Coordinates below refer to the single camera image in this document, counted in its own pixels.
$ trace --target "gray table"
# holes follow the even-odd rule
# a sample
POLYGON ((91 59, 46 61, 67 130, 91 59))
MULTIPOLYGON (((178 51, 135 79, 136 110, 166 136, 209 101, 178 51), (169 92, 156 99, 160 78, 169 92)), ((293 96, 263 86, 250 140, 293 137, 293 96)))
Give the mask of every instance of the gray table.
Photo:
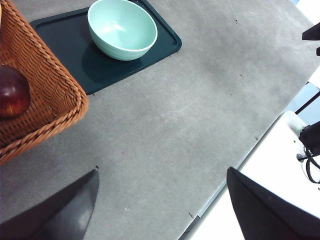
MULTIPOLYGON (((92 0, 14 0, 31 21, 92 0)), ((5 221, 99 166, 85 240, 177 239, 318 66, 289 1, 150 0, 179 53, 89 96, 85 118, 1 168, 5 221)))

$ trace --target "apple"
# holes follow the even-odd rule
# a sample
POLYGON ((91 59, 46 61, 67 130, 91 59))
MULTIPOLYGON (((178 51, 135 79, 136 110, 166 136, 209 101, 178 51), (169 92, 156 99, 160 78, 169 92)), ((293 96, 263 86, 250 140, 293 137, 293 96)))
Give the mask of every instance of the apple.
POLYGON ((0 119, 15 118, 30 105, 30 87, 26 77, 10 66, 0 65, 0 119))

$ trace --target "bowl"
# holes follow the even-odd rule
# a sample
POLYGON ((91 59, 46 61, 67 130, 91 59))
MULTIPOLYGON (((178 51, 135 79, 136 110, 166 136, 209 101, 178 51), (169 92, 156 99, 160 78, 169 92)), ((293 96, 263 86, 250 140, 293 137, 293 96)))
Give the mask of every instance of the bowl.
POLYGON ((91 37, 111 58, 131 61, 155 44, 158 29, 153 18, 128 0, 98 0, 88 11, 91 37))

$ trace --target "tray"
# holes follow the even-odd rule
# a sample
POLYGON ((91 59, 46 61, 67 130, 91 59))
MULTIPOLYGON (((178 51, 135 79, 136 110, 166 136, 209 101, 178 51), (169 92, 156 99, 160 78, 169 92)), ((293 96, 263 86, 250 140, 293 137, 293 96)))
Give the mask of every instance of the tray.
POLYGON ((32 21, 30 24, 87 95, 108 87, 177 52, 182 41, 146 0, 132 0, 154 19, 158 38, 141 58, 119 61, 102 53, 93 42, 87 19, 89 8, 32 21))

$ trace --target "wicker basket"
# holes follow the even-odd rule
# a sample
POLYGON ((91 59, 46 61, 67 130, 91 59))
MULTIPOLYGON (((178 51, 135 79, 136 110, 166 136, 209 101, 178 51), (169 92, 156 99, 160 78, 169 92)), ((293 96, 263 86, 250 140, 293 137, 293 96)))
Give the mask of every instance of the wicker basket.
POLYGON ((88 99, 11 0, 0 0, 0 62, 18 69, 30 85, 21 116, 0 121, 0 165, 81 119, 88 99))

